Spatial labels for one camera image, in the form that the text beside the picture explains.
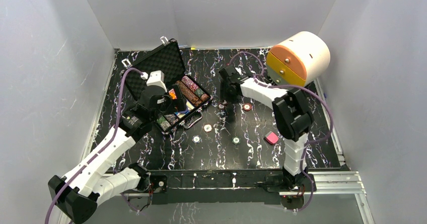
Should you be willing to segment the green poker chip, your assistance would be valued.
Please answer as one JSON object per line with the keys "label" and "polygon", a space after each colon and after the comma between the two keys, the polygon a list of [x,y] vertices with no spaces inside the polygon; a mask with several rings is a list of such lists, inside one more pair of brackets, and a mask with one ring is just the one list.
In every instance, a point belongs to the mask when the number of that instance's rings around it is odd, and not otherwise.
{"label": "green poker chip", "polygon": [[234,145],[238,145],[238,144],[240,144],[240,139],[239,139],[238,137],[233,137],[233,138],[232,138],[232,143],[233,143]]}

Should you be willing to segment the pink dealer button block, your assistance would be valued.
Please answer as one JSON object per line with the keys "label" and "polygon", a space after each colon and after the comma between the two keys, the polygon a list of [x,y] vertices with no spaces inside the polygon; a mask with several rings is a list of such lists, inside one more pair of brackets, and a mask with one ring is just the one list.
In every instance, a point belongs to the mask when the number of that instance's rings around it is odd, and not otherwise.
{"label": "pink dealer button block", "polygon": [[279,141],[279,137],[270,131],[265,135],[264,140],[270,145],[275,145]]}

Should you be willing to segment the blue orange chip row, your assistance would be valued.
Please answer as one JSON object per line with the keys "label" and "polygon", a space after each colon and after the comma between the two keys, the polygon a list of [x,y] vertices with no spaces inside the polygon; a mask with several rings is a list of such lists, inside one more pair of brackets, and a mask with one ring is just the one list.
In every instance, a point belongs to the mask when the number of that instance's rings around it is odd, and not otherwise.
{"label": "blue orange chip row", "polygon": [[180,121],[180,118],[174,113],[164,115],[164,118],[170,123],[171,126],[177,124]]}

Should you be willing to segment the blue white poker chip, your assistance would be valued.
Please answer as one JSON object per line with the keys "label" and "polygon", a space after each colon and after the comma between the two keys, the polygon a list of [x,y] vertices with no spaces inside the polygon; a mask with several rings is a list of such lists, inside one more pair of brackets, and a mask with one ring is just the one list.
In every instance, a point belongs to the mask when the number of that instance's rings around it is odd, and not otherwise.
{"label": "blue white poker chip", "polygon": [[192,142],[195,143],[195,144],[200,143],[201,142],[200,136],[199,135],[194,135],[193,138],[192,138]]}

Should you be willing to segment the aluminium rail frame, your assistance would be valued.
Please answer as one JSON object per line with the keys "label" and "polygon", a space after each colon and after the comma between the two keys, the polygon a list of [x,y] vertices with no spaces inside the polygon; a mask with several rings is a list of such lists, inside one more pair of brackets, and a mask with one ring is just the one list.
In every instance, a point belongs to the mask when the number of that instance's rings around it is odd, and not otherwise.
{"label": "aluminium rail frame", "polygon": [[[306,195],[304,197],[304,204],[301,206],[285,205],[284,208],[290,211],[300,211],[303,207],[307,206],[314,194],[355,194],[358,202],[362,202],[366,198],[366,191],[363,187],[360,175],[357,171],[315,171],[312,173],[305,173],[305,176],[312,174],[317,186],[315,193]],[[125,200],[130,198],[122,194]],[[148,204],[152,203],[152,197],[147,197]]]}

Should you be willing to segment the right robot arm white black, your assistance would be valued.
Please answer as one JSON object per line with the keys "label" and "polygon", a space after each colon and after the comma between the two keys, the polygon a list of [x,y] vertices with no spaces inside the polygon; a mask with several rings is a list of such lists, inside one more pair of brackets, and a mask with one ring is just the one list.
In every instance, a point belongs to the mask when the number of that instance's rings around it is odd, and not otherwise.
{"label": "right robot arm white black", "polygon": [[285,159],[282,168],[283,178],[274,186],[298,190],[304,183],[306,170],[305,153],[308,133],[314,117],[302,90],[290,90],[271,86],[253,77],[240,74],[233,66],[219,71],[221,77],[221,99],[229,103],[238,103],[241,98],[251,98],[269,107],[273,113],[276,127],[284,138]]}

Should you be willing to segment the red green chip row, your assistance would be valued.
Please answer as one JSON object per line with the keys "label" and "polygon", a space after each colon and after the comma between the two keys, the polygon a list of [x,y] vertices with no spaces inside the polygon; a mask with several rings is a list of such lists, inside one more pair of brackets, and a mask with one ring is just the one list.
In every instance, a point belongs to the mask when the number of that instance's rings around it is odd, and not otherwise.
{"label": "red green chip row", "polygon": [[157,119],[157,124],[160,126],[161,130],[164,132],[166,132],[171,127],[171,124],[164,116],[161,116],[160,118]]}

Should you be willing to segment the brown chip row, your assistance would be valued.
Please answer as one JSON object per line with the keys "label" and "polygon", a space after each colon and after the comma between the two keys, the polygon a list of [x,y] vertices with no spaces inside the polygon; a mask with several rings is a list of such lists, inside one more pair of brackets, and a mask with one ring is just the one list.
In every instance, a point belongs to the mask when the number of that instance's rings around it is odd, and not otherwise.
{"label": "brown chip row", "polygon": [[196,96],[196,94],[187,87],[182,81],[177,81],[176,84],[180,88],[182,94],[188,99],[188,101],[195,107],[202,104],[202,100]]}

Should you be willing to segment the purple green chip row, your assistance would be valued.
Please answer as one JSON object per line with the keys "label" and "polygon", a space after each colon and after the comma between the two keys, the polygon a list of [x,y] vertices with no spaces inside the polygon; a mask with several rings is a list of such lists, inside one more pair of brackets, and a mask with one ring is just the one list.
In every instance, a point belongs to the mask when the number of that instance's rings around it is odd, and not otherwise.
{"label": "purple green chip row", "polygon": [[202,101],[210,99],[210,96],[188,76],[184,76],[181,81]]}

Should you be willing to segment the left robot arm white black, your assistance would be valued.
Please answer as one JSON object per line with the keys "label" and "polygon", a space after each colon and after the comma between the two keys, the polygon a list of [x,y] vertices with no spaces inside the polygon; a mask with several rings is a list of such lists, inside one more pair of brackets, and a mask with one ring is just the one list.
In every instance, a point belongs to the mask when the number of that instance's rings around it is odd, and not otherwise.
{"label": "left robot arm white black", "polygon": [[45,216],[58,207],[73,223],[86,222],[97,207],[127,190],[151,192],[151,172],[138,163],[105,178],[103,175],[128,149],[132,148],[164,115],[186,110],[186,99],[179,87],[172,89],[150,86],[139,100],[125,110],[117,105],[116,123],[107,136],[79,164],[63,176],[48,181],[52,202]]}

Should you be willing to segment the dark red poker chip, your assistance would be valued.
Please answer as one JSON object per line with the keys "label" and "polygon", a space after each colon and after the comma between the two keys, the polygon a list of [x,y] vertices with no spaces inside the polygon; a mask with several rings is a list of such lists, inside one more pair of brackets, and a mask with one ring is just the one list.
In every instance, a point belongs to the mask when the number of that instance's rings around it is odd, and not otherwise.
{"label": "dark red poker chip", "polygon": [[242,109],[244,111],[251,111],[252,110],[252,105],[249,104],[249,103],[245,103],[245,104],[242,105]]}

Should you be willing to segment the blue playing card deck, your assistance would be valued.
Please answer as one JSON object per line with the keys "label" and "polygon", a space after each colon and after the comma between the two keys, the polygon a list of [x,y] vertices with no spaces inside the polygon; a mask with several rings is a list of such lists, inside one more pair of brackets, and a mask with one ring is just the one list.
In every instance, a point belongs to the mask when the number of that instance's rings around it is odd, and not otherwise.
{"label": "blue playing card deck", "polygon": [[186,110],[184,110],[184,111],[180,111],[180,112],[175,112],[175,115],[179,118],[179,119],[181,119],[181,118],[183,118],[183,117],[185,117],[186,115],[188,115],[193,109],[194,109],[194,106],[190,103],[190,102],[186,102]]}

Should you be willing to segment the red playing card deck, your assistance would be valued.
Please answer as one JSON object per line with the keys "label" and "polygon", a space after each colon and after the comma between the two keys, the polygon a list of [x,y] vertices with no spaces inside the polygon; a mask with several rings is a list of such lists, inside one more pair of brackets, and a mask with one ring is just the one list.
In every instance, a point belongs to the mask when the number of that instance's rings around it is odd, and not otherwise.
{"label": "red playing card deck", "polygon": [[177,100],[178,99],[177,94],[176,94],[176,92],[175,92],[174,89],[170,89],[168,91],[168,93],[169,93],[169,96],[171,97],[172,100]]}

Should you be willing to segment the black poker chip case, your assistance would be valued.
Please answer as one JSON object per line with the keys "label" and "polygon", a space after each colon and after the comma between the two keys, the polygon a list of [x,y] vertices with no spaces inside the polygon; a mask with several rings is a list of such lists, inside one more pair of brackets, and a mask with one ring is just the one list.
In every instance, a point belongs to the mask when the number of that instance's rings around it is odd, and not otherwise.
{"label": "black poker chip case", "polygon": [[[149,51],[143,58],[136,60],[134,63],[125,62],[124,65],[129,66],[131,69],[128,74],[124,76],[124,85],[132,95],[135,103],[130,105],[122,114],[120,126],[125,128],[126,131],[135,135],[137,133],[148,133],[152,128],[157,127],[162,134],[169,134],[175,131],[178,126],[184,126],[185,122],[196,113],[201,113],[204,106],[211,100],[211,94],[201,86],[193,77],[186,73],[186,67],[182,58],[177,40],[162,40],[163,43],[155,49]],[[147,87],[144,80],[140,78],[142,72],[150,74],[152,71],[161,70],[164,73],[164,83],[167,87],[167,92],[170,89],[179,88],[176,84],[181,81],[184,76],[191,78],[202,90],[204,90],[210,99],[202,101],[202,104],[195,107],[180,121],[171,126],[166,132],[162,131],[157,124],[157,119],[161,116],[177,112],[174,107],[173,100],[170,97],[170,108],[164,113],[150,112],[143,109],[138,105],[138,99],[141,92]]]}

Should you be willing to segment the round orange yellow drawer cabinet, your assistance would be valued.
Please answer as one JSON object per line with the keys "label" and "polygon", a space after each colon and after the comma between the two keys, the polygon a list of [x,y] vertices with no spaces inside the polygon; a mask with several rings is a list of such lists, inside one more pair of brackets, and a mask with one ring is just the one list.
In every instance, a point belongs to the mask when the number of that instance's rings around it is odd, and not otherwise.
{"label": "round orange yellow drawer cabinet", "polygon": [[302,31],[270,48],[265,64],[277,85],[306,86],[325,72],[330,50],[317,35]]}

